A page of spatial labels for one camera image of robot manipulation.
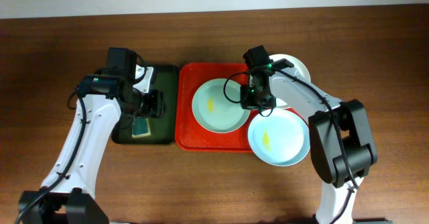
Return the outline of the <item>green and yellow sponge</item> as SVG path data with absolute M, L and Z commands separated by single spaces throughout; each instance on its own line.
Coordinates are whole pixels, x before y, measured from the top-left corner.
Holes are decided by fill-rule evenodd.
M 147 137 L 151 135 L 149 119 L 136 117 L 131 130 L 131 136 L 133 139 Z

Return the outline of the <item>pale green plate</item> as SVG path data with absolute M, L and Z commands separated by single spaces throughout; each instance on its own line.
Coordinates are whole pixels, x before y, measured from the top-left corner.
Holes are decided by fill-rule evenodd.
M 202 84 L 192 98 L 192 113 L 198 124 L 214 133 L 230 133 L 248 120 L 251 111 L 239 103 L 240 84 L 225 78 L 216 78 Z

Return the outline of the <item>light blue plate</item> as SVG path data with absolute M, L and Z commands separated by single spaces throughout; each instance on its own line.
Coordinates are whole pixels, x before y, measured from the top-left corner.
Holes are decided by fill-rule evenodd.
M 256 115 L 247 130 L 252 152 L 274 166 L 291 166 L 310 151 L 309 129 L 296 113 L 274 109 L 271 115 Z

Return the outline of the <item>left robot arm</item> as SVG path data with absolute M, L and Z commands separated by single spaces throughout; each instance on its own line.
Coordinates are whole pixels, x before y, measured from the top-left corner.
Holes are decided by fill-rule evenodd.
M 23 192 L 16 223 L 109 223 L 95 201 L 101 160 L 111 136 L 154 134 L 149 121 L 163 117 L 166 105 L 153 82 L 153 68 L 85 76 L 74 91 L 76 112 L 62 151 L 40 189 Z

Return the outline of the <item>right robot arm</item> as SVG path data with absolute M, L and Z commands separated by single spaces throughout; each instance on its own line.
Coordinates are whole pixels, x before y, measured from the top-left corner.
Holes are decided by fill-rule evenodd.
M 281 99 L 307 118 L 313 167 L 322 180 L 317 223 L 353 223 L 355 197 L 369 169 L 378 161 L 373 134 L 363 104 L 332 97 L 299 75 L 294 65 L 267 56 L 246 56 L 250 107 Z

